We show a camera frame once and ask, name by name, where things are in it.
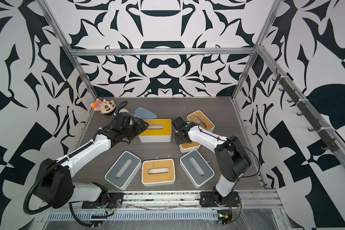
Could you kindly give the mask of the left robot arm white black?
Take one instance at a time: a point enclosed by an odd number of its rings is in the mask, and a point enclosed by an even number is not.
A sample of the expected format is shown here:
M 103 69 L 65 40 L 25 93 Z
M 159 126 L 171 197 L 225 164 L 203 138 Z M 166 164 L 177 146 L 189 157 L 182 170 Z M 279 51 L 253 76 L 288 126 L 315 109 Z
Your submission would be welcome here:
M 102 185 L 74 183 L 73 177 L 94 158 L 120 142 L 130 143 L 148 127 L 147 122 L 131 113 L 119 113 L 86 144 L 56 160 L 44 160 L 24 199 L 24 213 L 34 215 L 68 203 L 103 201 L 105 188 Z

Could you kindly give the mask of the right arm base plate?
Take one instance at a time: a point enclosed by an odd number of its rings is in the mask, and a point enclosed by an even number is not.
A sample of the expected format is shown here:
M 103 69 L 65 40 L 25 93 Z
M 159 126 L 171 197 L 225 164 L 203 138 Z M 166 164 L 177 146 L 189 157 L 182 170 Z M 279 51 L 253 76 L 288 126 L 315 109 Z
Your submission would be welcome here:
M 200 192 L 199 204 L 204 207 L 238 207 L 240 203 L 239 194 L 235 191 L 223 197 L 218 192 Z

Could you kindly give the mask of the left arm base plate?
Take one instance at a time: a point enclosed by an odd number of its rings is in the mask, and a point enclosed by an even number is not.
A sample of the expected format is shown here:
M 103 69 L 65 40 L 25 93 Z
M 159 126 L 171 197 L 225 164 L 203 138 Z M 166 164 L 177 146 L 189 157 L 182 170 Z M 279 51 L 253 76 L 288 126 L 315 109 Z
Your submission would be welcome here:
M 124 193 L 103 193 L 94 201 L 84 201 L 82 209 L 114 209 L 123 204 Z

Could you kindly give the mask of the yellow top tissue box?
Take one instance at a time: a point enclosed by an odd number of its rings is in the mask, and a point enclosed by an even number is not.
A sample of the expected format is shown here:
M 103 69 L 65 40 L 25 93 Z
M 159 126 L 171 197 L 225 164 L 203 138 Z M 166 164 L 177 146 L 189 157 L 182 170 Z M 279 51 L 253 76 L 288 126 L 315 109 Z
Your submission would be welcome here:
M 172 139 L 171 119 L 145 119 L 149 127 L 139 135 L 141 143 L 168 143 Z

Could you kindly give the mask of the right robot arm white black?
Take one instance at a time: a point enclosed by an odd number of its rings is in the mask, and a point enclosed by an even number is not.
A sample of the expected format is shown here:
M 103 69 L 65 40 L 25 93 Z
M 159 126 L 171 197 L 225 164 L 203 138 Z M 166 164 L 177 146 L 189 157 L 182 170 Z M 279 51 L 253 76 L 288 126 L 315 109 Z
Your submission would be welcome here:
M 197 142 L 215 154 L 221 176 L 213 191 L 221 199 L 228 198 L 238 179 L 252 165 L 245 146 L 235 136 L 214 134 L 203 129 L 202 124 L 187 122 L 181 117 L 174 119 L 172 126 L 177 144 Z

